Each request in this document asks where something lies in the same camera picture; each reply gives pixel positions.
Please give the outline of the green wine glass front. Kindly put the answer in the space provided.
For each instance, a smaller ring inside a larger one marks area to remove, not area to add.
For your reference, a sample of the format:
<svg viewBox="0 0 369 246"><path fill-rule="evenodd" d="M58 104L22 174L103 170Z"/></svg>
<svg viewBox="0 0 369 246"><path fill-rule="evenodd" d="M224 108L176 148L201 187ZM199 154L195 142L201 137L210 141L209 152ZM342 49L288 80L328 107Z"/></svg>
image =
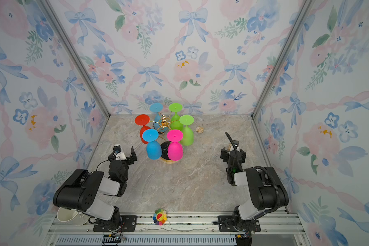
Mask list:
<svg viewBox="0 0 369 246"><path fill-rule="evenodd" d="M190 128L190 125L194 123L194 118L191 115L183 115L180 117L179 122L183 124L183 138L180 141L183 146L190 146L194 143L194 133Z"/></svg>

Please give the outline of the green wine glass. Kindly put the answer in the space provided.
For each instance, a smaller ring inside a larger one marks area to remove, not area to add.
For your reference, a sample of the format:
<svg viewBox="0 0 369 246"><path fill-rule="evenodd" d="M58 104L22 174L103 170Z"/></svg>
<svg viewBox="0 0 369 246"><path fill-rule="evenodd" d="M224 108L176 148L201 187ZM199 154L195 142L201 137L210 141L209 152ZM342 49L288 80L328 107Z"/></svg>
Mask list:
<svg viewBox="0 0 369 246"><path fill-rule="evenodd" d="M171 119L170 129L171 130L182 130L183 124L180 123L180 116L178 115L178 112L180 112L183 109L183 106L179 103L172 103L169 106L169 110L174 113Z"/></svg>
<svg viewBox="0 0 369 246"><path fill-rule="evenodd" d="M183 146L190 146L194 143L194 133L190 128L190 125L194 123L194 118L191 115L183 115L180 117L179 122L183 124L183 138L180 141Z"/></svg>

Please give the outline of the magenta wine glass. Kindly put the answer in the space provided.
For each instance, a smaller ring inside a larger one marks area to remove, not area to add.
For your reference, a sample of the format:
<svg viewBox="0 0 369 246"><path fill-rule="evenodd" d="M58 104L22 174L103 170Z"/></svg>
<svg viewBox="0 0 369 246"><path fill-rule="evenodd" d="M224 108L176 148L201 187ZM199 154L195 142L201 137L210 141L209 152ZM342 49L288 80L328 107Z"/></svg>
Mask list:
<svg viewBox="0 0 369 246"><path fill-rule="evenodd" d="M180 130L171 130L167 134L168 140L171 142L168 146L168 157L172 161L179 161L183 157L183 147L180 141L183 133Z"/></svg>

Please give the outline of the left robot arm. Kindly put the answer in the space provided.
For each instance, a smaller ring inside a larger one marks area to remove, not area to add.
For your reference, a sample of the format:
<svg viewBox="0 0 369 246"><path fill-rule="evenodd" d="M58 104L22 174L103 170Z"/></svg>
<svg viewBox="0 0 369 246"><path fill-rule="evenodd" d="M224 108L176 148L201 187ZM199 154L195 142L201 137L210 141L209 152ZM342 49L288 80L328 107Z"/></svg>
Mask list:
<svg viewBox="0 0 369 246"><path fill-rule="evenodd" d="M123 196L128 186L129 166L137 161L137 156L134 148L131 148L130 156L126 156L122 147L116 145L107 161L110 163L108 177L103 171L77 169L58 188L53 204L95 218L94 232L117 233L126 225L120 209L102 201L97 195Z"/></svg>

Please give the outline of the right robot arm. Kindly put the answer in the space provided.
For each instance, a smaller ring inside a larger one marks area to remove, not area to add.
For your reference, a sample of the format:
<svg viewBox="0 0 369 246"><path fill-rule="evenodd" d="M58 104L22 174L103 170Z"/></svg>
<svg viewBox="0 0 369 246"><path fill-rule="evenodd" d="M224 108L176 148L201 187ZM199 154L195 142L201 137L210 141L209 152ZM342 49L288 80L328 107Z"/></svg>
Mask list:
<svg viewBox="0 0 369 246"><path fill-rule="evenodd" d="M259 219L289 203L288 193L272 167L255 166L244 169L246 152L239 142L230 140L230 147L221 150L220 158L227 163L228 183L233 187L247 187L250 198L236 206L231 216L218 216L214 224L220 232L239 232L243 237L260 232Z"/></svg>

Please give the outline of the blue wine glass front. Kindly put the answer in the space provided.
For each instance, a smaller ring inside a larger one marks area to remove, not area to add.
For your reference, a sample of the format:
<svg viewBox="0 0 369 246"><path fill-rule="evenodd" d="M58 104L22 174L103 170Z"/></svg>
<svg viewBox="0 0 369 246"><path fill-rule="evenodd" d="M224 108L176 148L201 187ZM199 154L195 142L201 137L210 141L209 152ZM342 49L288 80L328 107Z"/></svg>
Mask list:
<svg viewBox="0 0 369 246"><path fill-rule="evenodd" d="M157 142L159 133L154 129L148 129L142 134L142 139L147 142L147 155L152 160L157 160L162 155L162 149Z"/></svg>

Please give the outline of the red wine glass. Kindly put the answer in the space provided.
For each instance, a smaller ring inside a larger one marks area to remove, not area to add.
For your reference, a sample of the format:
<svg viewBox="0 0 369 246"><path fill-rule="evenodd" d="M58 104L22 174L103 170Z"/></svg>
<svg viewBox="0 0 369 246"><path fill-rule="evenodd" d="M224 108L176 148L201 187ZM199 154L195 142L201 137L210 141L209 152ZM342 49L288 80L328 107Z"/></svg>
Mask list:
<svg viewBox="0 0 369 246"><path fill-rule="evenodd" d="M148 126L148 123L150 122L150 117L146 114L141 114L141 115L138 115L136 118L135 118L135 121L134 121L138 126L141 126L141 129L139 131L139 136L140 136L140 139L142 141L142 143L144 144L147 144L148 142L145 141L143 139L143 133L149 129L151 129L149 126Z"/></svg>

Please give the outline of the light blue wine glass back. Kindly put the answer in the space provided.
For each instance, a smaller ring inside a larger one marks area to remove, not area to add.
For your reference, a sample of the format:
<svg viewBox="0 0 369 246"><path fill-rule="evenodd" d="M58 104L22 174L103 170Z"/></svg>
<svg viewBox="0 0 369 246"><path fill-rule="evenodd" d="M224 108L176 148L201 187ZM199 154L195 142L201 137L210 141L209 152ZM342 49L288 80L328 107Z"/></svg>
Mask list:
<svg viewBox="0 0 369 246"><path fill-rule="evenodd" d="M155 114L154 120L152 121L153 127L159 134L165 133L170 125L170 119L161 114L163 108L161 103L154 103L150 106L150 111Z"/></svg>

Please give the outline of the gold wine glass rack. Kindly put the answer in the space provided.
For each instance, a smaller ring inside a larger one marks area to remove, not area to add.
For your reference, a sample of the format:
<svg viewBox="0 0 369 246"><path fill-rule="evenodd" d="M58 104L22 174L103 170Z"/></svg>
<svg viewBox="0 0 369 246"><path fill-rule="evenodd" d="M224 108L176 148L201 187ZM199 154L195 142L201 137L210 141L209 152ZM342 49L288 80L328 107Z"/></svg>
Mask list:
<svg viewBox="0 0 369 246"><path fill-rule="evenodd" d="M171 112L169 115L163 115L158 112L155 120L151 121L154 125L154 129L159 133L159 138L162 139L162 143L160 144L162 149L161 160L166 164L175 163L175 161L172 161L168 157L168 147L171 142L166 135L171 130L183 130L183 124L180 123L179 119L180 116L177 112Z"/></svg>

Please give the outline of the green wine glass back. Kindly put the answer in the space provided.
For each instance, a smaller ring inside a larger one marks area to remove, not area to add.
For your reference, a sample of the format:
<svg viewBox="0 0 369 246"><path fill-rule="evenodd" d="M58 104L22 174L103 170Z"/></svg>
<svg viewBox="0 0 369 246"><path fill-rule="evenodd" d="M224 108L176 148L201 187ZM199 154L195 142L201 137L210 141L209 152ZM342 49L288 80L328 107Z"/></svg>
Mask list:
<svg viewBox="0 0 369 246"><path fill-rule="evenodd" d="M182 130L183 124L180 123L180 116L178 115L178 112L180 112L183 109L183 106L179 103L172 103L169 106L169 110L174 113L171 119L170 129L171 130Z"/></svg>

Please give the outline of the small brown cookie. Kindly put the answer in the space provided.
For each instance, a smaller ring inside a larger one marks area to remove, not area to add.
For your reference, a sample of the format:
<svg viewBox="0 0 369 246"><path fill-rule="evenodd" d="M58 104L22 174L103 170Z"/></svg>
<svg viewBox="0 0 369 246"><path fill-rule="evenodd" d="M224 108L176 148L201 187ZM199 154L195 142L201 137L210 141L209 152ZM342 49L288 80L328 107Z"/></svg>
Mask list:
<svg viewBox="0 0 369 246"><path fill-rule="evenodd" d="M197 133L203 133L204 129L202 127L197 127L196 132Z"/></svg>

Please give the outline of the rainbow flower toy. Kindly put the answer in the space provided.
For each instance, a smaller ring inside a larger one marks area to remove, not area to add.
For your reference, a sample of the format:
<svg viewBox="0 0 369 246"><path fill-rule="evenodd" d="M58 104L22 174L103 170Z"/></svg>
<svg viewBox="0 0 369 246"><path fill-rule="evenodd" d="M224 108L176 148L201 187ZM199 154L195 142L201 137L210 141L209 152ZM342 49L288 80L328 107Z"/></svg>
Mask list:
<svg viewBox="0 0 369 246"><path fill-rule="evenodd" d="M156 225L164 225L167 221L167 211L164 209L158 209L154 212L153 222Z"/></svg>

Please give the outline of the white paper cup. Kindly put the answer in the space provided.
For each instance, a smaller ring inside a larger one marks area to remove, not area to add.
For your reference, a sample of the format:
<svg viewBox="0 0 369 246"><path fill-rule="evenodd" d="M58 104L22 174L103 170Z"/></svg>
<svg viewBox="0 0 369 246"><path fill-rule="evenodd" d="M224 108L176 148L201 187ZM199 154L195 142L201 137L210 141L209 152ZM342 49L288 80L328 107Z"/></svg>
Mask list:
<svg viewBox="0 0 369 246"><path fill-rule="evenodd" d="M90 218L90 216L78 212L75 209L69 210L65 208L59 208L56 217L60 222L72 224L74 226L84 225Z"/></svg>

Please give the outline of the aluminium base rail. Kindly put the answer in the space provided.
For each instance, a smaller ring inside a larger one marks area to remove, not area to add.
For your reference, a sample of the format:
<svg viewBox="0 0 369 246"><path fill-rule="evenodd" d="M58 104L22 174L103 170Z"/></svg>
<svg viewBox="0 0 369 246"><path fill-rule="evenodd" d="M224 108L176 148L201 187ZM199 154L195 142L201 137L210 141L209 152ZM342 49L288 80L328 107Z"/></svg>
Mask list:
<svg viewBox="0 0 369 246"><path fill-rule="evenodd" d="M123 213L125 224L111 236L95 232L93 225L75 226L54 221L44 246L308 246L297 214L280 209L238 230L230 212L169 212L167 222L156 225L153 213Z"/></svg>

